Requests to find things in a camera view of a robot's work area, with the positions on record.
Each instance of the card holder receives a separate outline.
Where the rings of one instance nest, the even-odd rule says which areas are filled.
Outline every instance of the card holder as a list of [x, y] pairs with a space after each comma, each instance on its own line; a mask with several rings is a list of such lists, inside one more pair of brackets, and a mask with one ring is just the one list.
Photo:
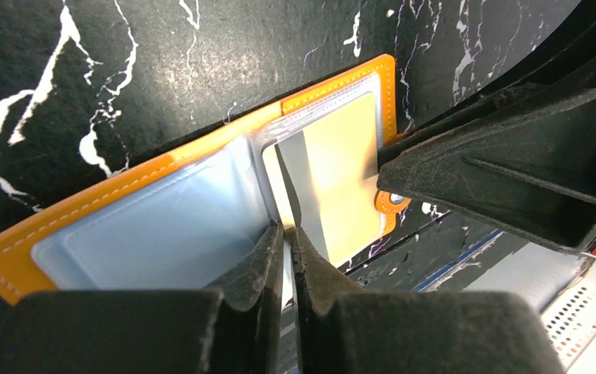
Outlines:
[[[33, 215], [0, 234], [0, 296], [203, 287], [281, 219], [263, 150], [366, 94], [380, 147], [396, 135], [393, 85], [394, 60], [379, 56]], [[393, 227], [385, 214], [371, 215], [377, 236]]]

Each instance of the stitching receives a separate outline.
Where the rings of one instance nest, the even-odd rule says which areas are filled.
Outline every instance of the stitching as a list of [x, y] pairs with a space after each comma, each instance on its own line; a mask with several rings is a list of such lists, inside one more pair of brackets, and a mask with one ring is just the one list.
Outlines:
[[[354, 80], [356, 80], [356, 79], [358, 79], [358, 78], [360, 78], [362, 76], [365, 76], [365, 75], [369, 74], [370, 72], [375, 72], [376, 70], [379, 70], [379, 69], [385, 69], [385, 71], [386, 71], [386, 80], [387, 80], [387, 112], [390, 114], [389, 119], [391, 119], [392, 118], [392, 111], [391, 111], [392, 104], [391, 104], [391, 92], [390, 92], [390, 88], [391, 88], [390, 72], [389, 72], [389, 70], [387, 68], [387, 65], [384, 65], [384, 64], [383, 65], [374, 66], [374, 67], [372, 67], [370, 69], [367, 69], [367, 70], [365, 70], [363, 72], [360, 72], [360, 73], [356, 74], [355, 76], [352, 76], [351, 78], [346, 79], [343, 82], [338, 83], [335, 86], [332, 86], [332, 87], [330, 87], [328, 89], [319, 91], [318, 93], [314, 93], [312, 96], [303, 99], [299, 103], [296, 103], [296, 104], [292, 104], [292, 105], [287, 106], [286, 107], [286, 110], [289, 111], [289, 110], [291, 110], [292, 108], [294, 108], [294, 107], [296, 107], [298, 105], [302, 105], [302, 104], [304, 104], [304, 103], [306, 103], [306, 102], [308, 102], [310, 100], [313, 100], [313, 99], [316, 99], [318, 97], [321, 97], [322, 95], [328, 94], [329, 92], [332, 92], [333, 90], [335, 90], [335, 89], [337, 89], [337, 88], [339, 88], [341, 86], [345, 86], [345, 85], [349, 84], [350, 82], [352, 82], [352, 81], [354, 81]], [[389, 132], [389, 121], [388, 121], [388, 123], [386, 123], [386, 125], [384, 127], [385, 127], [386, 133]], [[159, 168], [159, 169], [157, 169], [155, 171], [151, 171], [149, 174], [142, 175], [141, 177], [135, 179], [134, 181], [132, 181], [132, 182], [126, 184], [126, 185], [123, 185], [123, 186], [121, 186], [121, 187], [119, 187], [117, 189], [114, 189], [114, 190], [112, 190], [112, 191], [110, 191], [110, 192], [102, 195], [101, 197], [97, 197], [96, 199], [92, 200], [90, 203], [86, 203], [86, 204], [82, 205], [81, 207], [79, 207], [79, 208], [71, 211], [70, 213], [67, 213], [67, 214], [62, 215], [60, 218], [57, 218], [56, 220], [53, 220], [52, 222], [39, 227], [38, 229], [30, 232], [26, 237], [24, 237], [22, 239], [19, 239], [19, 240], [15, 241], [12, 245], [4, 248], [0, 252], [0, 255], [1, 254], [4, 254], [4, 253], [7, 253], [9, 250], [17, 247], [21, 242], [24, 242], [25, 240], [27, 240], [31, 236], [35, 235], [36, 233], [41, 232], [41, 231], [44, 231], [45, 229], [50, 228], [50, 227], [58, 224], [59, 222], [62, 222], [66, 218], [71, 217], [72, 215], [80, 212], [81, 210], [84, 210], [87, 207], [94, 205], [96, 202], [98, 202], [98, 201], [100, 201], [102, 199], [107, 198], [109, 195], [113, 195], [116, 192], [123, 191], [123, 190], [127, 189], [128, 187], [130, 187], [131, 185], [135, 185], [136, 183], [139, 183], [143, 179], [149, 178], [149, 177], [151, 177], [151, 176], [153, 176], [153, 175], [155, 175], [155, 174], [163, 171], [164, 169], [169, 168], [169, 167], [177, 164], [179, 161], [182, 161], [182, 160], [184, 160], [185, 158], [188, 158], [188, 157], [190, 157], [190, 155], [182, 156], [182, 157], [180, 157], [180, 158], [172, 161], [170, 164], [168, 164], [166, 166], [163, 166], [162, 168]], [[20, 291], [13, 284], [11, 284], [6, 279], [4, 279], [4, 277], [2, 277], [2, 276], [0, 276], [0, 284], [2, 284], [7, 290], [11, 291], [14, 295], [16, 295], [18, 297], [22, 297], [22, 294], [20, 293]]]

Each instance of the wallet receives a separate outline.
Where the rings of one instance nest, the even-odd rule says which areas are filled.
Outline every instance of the wallet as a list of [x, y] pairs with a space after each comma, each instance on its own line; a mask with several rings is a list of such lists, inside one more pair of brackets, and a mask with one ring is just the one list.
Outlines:
[[397, 135], [394, 72], [391, 56], [374, 58], [2, 232], [0, 296], [202, 288], [271, 221], [301, 226], [342, 265], [409, 201], [376, 188], [378, 149]]

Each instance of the white vent grille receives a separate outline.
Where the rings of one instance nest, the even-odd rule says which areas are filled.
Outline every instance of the white vent grille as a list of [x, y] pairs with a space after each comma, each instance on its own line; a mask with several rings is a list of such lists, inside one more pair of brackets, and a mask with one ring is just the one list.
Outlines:
[[541, 318], [568, 369], [596, 335], [596, 284], [582, 279], [560, 294]]

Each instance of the marble surface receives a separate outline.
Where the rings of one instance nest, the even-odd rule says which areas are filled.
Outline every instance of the marble surface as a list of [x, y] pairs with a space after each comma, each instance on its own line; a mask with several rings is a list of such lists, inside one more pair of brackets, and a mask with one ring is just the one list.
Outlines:
[[[397, 59], [400, 131], [418, 127], [518, 63], [578, 2], [0, 1], [0, 232], [382, 53]], [[424, 217], [409, 221], [432, 218], [411, 206]]]

